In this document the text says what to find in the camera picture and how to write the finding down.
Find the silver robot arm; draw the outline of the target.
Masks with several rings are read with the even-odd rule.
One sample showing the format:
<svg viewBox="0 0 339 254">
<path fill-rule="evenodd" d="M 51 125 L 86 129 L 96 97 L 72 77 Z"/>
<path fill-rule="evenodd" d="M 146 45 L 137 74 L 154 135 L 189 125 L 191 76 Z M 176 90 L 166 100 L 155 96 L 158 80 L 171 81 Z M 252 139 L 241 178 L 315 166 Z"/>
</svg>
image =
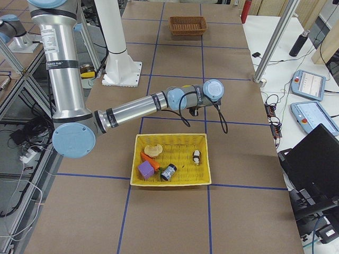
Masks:
<svg viewBox="0 0 339 254">
<path fill-rule="evenodd" d="M 211 79 L 203 85 L 170 87 L 116 108 L 92 112 L 84 102 L 74 38 L 80 21 L 79 1 L 29 1 L 28 5 L 33 22 L 40 28 L 56 104 L 52 144 L 64 157 L 81 158 L 89 154 L 96 138 L 108 128 L 166 109 L 217 106 L 224 95 L 223 84 Z"/>
<path fill-rule="evenodd" d="M 1 16 L 1 40 L 12 52 L 34 53 L 40 38 L 40 35 L 28 33 L 16 15 Z"/>
</svg>

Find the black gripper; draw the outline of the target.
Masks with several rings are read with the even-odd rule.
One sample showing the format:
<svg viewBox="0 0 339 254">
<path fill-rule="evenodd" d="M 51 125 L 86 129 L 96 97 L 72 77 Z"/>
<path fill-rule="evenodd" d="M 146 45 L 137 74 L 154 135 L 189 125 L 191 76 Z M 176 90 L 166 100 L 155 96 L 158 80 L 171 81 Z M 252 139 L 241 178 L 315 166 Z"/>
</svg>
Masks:
<svg viewBox="0 0 339 254">
<path fill-rule="evenodd" d="M 199 116 L 199 109 L 204 108 L 204 106 L 193 106 L 193 107 L 188 107 L 187 109 L 189 110 L 189 113 L 192 116 Z"/>
</svg>

